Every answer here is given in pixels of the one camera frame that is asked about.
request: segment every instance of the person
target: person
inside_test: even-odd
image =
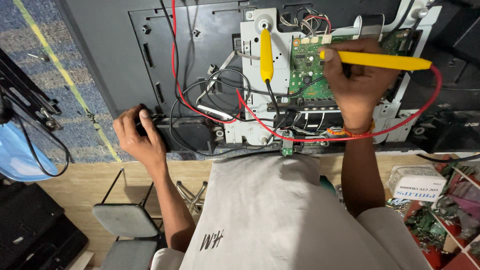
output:
[[[353,65],[347,78],[337,50],[381,48],[373,39],[359,39],[325,50],[324,75],[344,127],[363,134],[399,71]],[[137,133],[137,117],[147,136]],[[168,248],[157,251],[153,270],[430,269],[401,216],[385,207],[372,138],[346,142],[341,183],[347,210],[319,185],[316,159],[264,154],[213,162],[195,226],[147,111],[133,107],[113,126],[121,148],[145,165],[155,183]]]

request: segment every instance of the main board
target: main board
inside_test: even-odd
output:
[[[406,50],[407,36],[408,30],[396,31],[389,40],[384,42],[384,51],[390,55],[403,54]],[[298,92],[312,80],[323,76],[324,61],[318,56],[317,48],[353,38],[354,35],[334,37],[331,35],[320,35],[317,37],[294,38],[292,40],[288,93]],[[320,80],[308,87],[299,97],[306,100],[334,99],[330,85],[326,79]]]

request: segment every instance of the wrist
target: wrist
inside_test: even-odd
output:
[[[356,115],[355,117],[342,114],[342,117],[345,129],[353,134],[368,132],[372,126],[372,114]]]
[[[145,165],[145,168],[152,178],[163,178],[165,175],[168,175],[168,166],[166,162]]]

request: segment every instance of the white cardboard box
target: white cardboard box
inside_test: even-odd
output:
[[[396,165],[387,182],[394,198],[434,202],[446,179],[431,164]]]

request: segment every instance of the person's right hand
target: person's right hand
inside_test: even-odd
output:
[[[147,136],[140,136],[135,119],[140,118]],[[137,105],[124,111],[115,121],[113,129],[120,141],[120,147],[145,165],[152,174],[154,170],[167,168],[167,151],[160,134],[155,129],[147,110]]]
[[[333,43],[319,50],[325,50],[324,76],[341,110],[345,128],[355,134],[367,132],[372,123],[373,109],[400,71],[352,65],[351,77],[345,76],[337,50],[383,53],[373,38]]]

